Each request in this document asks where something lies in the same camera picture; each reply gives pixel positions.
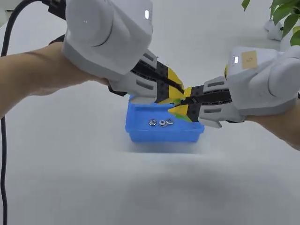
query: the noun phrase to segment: white table surface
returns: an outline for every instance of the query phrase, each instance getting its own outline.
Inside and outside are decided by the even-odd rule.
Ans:
[[[279,48],[262,29],[268,1],[252,1],[246,13],[241,0],[153,2],[151,50],[186,86],[223,74],[235,45]],[[9,53],[43,47],[65,30],[34,3],[18,18]],[[90,82],[9,112],[9,224],[300,223],[300,153],[259,125],[207,127],[197,144],[136,145],[126,111],[127,98]],[[151,148],[194,154],[133,153]]]

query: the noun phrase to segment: white robotic hand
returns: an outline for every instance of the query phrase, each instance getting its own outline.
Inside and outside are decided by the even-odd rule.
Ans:
[[[170,112],[191,122],[221,128],[221,121],[276,115],[296,105],[300,90],[300,46],[287,52],[236,47],[225,77],[186,89],[186,99]]]
[[[109,90],[135,104],[184,98],[182,82],[148,47],[150,0],[68,0],[63,54],[81,70],[108,79]]]

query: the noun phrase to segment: small metal ring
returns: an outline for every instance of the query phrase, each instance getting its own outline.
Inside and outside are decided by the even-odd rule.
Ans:
[[[167,125],[172,125],[174,123],[174,120],[167,119],[165,122],[167,123]]]
[[[165,120],[161,120],[161,121],[159,122],[159,124],[160,124],[160,126],[163,127],[163,128],[165,128],[166,126],[168,126],[168,124],[167,124],[167,122],[166,122]]]
[[[149,120],[149,125],[152,126],[152,127],[157,125],[156,120]]]

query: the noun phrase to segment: forearm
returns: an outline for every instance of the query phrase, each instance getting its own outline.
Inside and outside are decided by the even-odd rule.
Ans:
[[[108,85],[87,74],[61,53],[62,43],[0,58],[0,117],[29,95],[49,95],[86,81]]]
[[[300,100],[296,107],[276,116],[249,117],[293,148],[300,150]]]
[[[0,117],[33,90],[34,62],[24,54],[0,58]]]

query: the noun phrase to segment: blue container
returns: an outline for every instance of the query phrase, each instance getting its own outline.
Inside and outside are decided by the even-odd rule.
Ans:
[[[170,108],[169,104],[134,105],[129,102],[125,129],[131,140],[135,143],[197,142],[204,125],[177,119],[168,112]],[[161,127],[159,121],[168,118],[174,120],[174,124]],[[149,125],[151,119],[157,121],[156,126]]]

